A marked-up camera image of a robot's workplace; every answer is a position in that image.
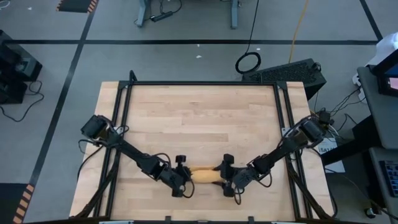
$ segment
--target table leg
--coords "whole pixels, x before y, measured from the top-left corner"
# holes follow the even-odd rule
[[[231,28],[236,29],[238,28],[238,0],[232,0],[231,6]]]
[[[142,27],[144,25],[145,14],[148,7],[150,7],[150,0],[139,0],[139,13],[136,22],[138,27]]]
[[[355,139],[322,154],[323,164],[329,165],[349,156],[381,146],[373,117],[369,116],[353,128]]]

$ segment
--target black metal frame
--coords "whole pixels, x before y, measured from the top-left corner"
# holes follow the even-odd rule
[[[274,96],[275,96],[275,105],[277,109],[277,114],[278,114],[278,120],[279,120],[279,126],[280,126],[280,133],[282,135],[282,128],[285,127],[284,123],[284,117],[283,117],[283,112],[282,112],[282,105],[280,102],[280,97],[279,97],[279,88],[283,90],[284,93],[284,100],[286,104],[286,109],[287,109],[287,115],[288,115],[288,120],[289,120],[289,126],[294,125],[294,120],[293,120],[293,113],[292,113],[292,108],[290,105],[290,98],[289,98],[289,93],[287,91],[287,85],[286,82],[263,82],[260,80],[259,82],[178,82],[178,81],[137,81],[137,78],[135,77],[134,73],[130,74],[131,80],[130,81],[119,81],[118,85],[118,92],[116,93],[116,101],[113,109],[113,116],[112,116],[112,122],[116,124],[117,122],[117,117],[119,113],[119,107],[121,103],[121,96],[122,92],[125,88],[127,88],[127,93],[126,93],[126,99],[124,102],[124,108],[123,108],[123,114],[122,114],[122,120],[121,120],[121,126],[126,125],[127,121],[127,114],[129,110],[129,103],[131,99],[131,92],[132,92],[132,86],[133,85],[238,85],[238,86],[272,86],[274,89]],[[305,182],[305,176],[304,176],[304,170],[303,170],[303,165],[302,161],[300,158],[300,154],[296,153],[296,162],[297,162],[297,170],[300,175],[301,181],[306,185]],[[105,152],[105,157],[104,157],[104,162],[103,162],[103,168],[101,172],[101,178],[99,184],[101,185],[106,177],[108,168],[109,168],[109,159],[111,157],[111,149],[106,149]],[[120,152],[117,152],[114,157],[114,162],[119,163],[120,159]],[[291,160],[289,157],[285,157],[286,162]],[[115,175],[115,178],[111,182],[110,188],[109,188],[109,195],[108,195],[108,201],[106,204],[106,217],[111,216],[112,212],[112,207],[113,207],[113,199],[114,199],[114,194],[116,191],[116,181],[117,181],[117,173]],[[290,194],[292,197],[292,204],[293,204],[293,210],[294,210],[294,217],[296,220],[301,218],[300,214],[300,207],[299,207],[299,201],[297,199],[297,191],[296,191],[296,186],[294,181],[292,180],[291,177],[289,177],[289,187],[290,187]],[[100,208],[101,208],[101,203],[102,200],[99,200],[98,203],[96,204],[95,210],[94,210],[94,217],[98,217],[100,214]],[[312,209],[307,202],[307,200],[304,198],[304,203],[305,203],[305,212],[307,215],[307,218],[312,219]],[[135,222],[159,222],[159,223],[165,223],[167,220],[171,220],[171,217],[166,217],[165,221],[134,221]],[[249,223],[254,223],[254,218],[253,217],[248,217]],[[228,223],[247,223],[247,222],[228,222]]]

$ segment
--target wooden tabletop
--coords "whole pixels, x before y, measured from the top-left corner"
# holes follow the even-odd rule
[[[112,117],[117,86],[117,82],[102,83],[95,114]],[[298,121],[310,113],[304,88],[302,83],[288,83],[288,88]],[[149,154],[165,152],[173,161],[176,155],[184,154],[186,166],[217,166],[223,154],[229,153],[235,156],[234,166],[242,167],[256,156],[271,152],[281,138],[271,86],[133,86],[127,125],[130,130],[125,134],[126,141]],[[88,145],[86,153],[90,155],[95,149]],[[98,188],[104,152],[91,158],[81,171],[70,215],[76,215]],[[302,161],[309,191],[332,215],[320,158],[304,151]],[[246,221],[254,216],[256,221],[294,221],[284,160],[275,164],[272,177],[268,189],[255,182],[249,184],[241,205],[224,197],[221,187],[213,184],[196,184],[190,199],[173,198],[168,186],[154,182],[122,155],[111,218],[164,220],[171,216],[172,220]],[[187,192],[191,189],[187,183]],[[305,217],[298,188],[297,194]]]

